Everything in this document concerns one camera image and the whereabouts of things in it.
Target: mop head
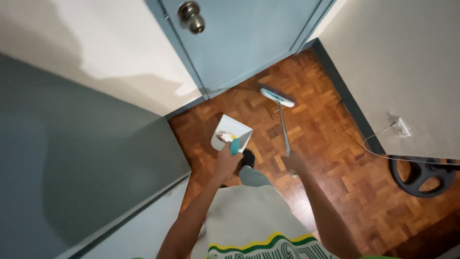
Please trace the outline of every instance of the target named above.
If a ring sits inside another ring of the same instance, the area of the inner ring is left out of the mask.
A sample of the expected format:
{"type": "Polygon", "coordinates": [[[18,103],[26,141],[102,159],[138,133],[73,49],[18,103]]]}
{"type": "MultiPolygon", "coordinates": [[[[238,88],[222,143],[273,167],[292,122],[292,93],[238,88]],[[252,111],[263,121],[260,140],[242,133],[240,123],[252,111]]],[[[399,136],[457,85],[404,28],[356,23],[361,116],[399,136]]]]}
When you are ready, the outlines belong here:
{"type": "Polygon", "coordinates": [[[260,83],[260,93],[265,97],[274,100],[276,103],[281,103],[287,107],[293,107],[295,105],[295,99],[283,94],[282,92],[274,89],[268,84],[260,83]]]}

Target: electrical outlet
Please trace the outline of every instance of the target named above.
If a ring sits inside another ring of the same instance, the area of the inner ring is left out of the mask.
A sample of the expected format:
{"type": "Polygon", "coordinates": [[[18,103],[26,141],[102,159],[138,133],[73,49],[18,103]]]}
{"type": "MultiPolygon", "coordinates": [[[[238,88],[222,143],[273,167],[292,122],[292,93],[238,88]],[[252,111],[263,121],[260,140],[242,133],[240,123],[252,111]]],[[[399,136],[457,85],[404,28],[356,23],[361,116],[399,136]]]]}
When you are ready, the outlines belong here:
{"type": "Polygon", "coordinates": [[[394,125],[392,125],[391,127],[395,130],[396,136],[410,137],[409,130],[407,129],[406,124],[404,124],[401,118],[397,118],[394,122],[394,125]]]}

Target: yellow stripe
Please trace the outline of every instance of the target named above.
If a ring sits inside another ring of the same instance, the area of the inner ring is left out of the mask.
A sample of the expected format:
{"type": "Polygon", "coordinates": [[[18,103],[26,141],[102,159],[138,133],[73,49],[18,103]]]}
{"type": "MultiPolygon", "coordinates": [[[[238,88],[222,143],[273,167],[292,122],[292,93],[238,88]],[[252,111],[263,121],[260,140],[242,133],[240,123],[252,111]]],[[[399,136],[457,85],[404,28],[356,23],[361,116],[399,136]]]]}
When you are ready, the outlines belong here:
{"type": "MultiPolygon", "coordinates": [[[[244,250],[246,248],[250,248],[250,247],[253,247],[253,246],[268,245],[273,240],[273,238],[275,238],[275,236],[277,236],[277,235],[282,235],[282,236],[286,237],[281,232],[275,232],[275,233],[271,234],[265,241],[253,241],[253,242],[251,242],[251,243],[249,243],[249,244],[247,244],[247,245],[245,245],[243,247],[220,246],[220,245],[218,245],[216,243],[211,243],[209,245],[209,247],[208,247],[208,250],[209,250],[210,247],[213,247],[213,246],[216,246],[217,248],[222,249],[222,250],[229,249],[229,248],[236,248],[236,249],[244,250]]],[[[298,241],[304,240],[304,239],[306,239],[308,237],[313,237],[313,235],[312,234],[305,234],[305,235],[301,235],[301,236],[295,237],[295,238],[287,238],[287,237],[286,238],[291,242],[298,242],[298,241]]]]}

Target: person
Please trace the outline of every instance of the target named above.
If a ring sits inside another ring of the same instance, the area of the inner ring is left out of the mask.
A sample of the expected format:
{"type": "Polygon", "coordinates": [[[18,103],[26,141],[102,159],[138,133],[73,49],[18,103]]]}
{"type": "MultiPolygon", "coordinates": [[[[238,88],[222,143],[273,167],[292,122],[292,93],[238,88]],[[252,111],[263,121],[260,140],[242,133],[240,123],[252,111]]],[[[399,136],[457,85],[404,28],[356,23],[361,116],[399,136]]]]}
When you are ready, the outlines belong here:
{"type": "Polygon", "coordinates": [[[346,224],[309,173],[300,153],[282,160],[298,175],[311,204],[322,242],[291,213],[268,178],[254,169],[248,149],[218,153],[209,183],[172,225],[159,259],[357,259],[361,254],[346,224]],[[236,170],[242,185],[220,188],[236,170]]]}

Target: flat mop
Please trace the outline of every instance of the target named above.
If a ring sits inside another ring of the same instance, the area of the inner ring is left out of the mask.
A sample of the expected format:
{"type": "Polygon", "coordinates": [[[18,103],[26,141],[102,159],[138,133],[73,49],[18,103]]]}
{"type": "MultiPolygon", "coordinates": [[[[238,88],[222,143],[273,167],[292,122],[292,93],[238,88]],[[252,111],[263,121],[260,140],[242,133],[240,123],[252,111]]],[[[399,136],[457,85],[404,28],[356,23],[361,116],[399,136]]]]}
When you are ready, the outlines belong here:
{"type": "MultiPolygon", "coordinates": [[[[260,93],[263,94],[265,97],[272,99],[275,103],[278,104],[278,109],[280,109],[281,126],[283,127],[286,156],[289,157],[289,153],[291,150],[289,149],[288,134],[286,133],[286,127],[284,126],[283,111],[281,105],[284,105],[286,107],[293,107],[295,105],[295,99],[283,94],[282,92],[264,83],[260,83],[260,93]]],[[[292,177],[297,177],[297,175],[293,172],[289,172],[289,174],[292,177]]]]}

